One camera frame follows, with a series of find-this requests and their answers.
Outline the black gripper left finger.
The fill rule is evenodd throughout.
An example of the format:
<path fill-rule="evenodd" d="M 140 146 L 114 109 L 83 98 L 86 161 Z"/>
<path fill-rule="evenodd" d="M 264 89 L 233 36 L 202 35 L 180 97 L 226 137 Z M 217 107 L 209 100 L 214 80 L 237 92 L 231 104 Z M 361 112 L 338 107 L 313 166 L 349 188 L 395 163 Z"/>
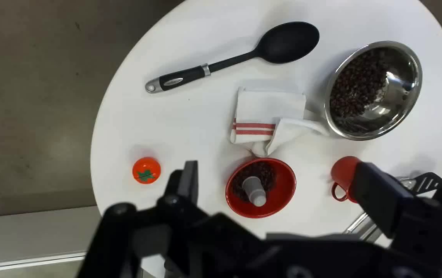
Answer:
<path fill-rule="evenodd" d="M 180 169 L 174 169 L 166 182 L 165 191 L 158 199 L 163 205 L 179 202 L 197 203 L 197 161 L 186 160 Z"/>

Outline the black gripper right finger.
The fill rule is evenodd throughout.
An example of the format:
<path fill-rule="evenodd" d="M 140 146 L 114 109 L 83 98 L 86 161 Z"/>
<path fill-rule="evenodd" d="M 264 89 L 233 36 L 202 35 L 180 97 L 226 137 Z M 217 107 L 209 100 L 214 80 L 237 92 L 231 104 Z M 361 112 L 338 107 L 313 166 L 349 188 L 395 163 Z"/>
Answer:
<path fill-rule="evenodd" d="M 370 161 L 356 165 L 352 188 L 358 205 L 387 237 L 396 233 L 401 216 L 415 206 L 415 195 Z"/>

